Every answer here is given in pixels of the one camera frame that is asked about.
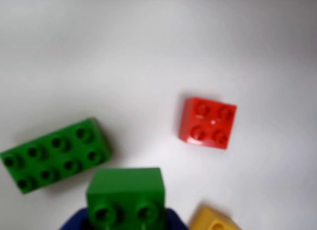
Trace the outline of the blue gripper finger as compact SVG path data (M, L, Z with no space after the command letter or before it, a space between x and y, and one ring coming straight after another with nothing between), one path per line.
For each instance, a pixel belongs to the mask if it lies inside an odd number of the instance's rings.
M165 230L188 230L178 214L171 208L166 208Z
M87 208L82 208L73 214L60 228L60 230L89 230L90 222Z

